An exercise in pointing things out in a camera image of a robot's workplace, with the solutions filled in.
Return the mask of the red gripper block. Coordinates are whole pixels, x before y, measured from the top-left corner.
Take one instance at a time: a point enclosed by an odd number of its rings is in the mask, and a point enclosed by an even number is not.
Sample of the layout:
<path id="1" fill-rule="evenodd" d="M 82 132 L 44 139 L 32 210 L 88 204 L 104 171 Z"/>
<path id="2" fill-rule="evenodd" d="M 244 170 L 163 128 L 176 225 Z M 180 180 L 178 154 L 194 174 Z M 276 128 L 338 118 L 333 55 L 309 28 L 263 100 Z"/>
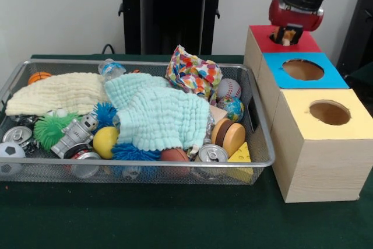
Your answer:
<path id="1" fill-rule="evenodd" d="M 273 32 L 273 41 L 275 43 L 282 42 L 282 27 L 296 27 L 292 29 L 294 32 L 292 43 L 297 44 L 303 30 L 316 30 L 321 25 L 323 16 L 323 8 L 316 11 L 307 11 L 288 5 L 283 0 L 272 0 L 269 7 L 269 21 L 272 25 L 279 26 Z"/>

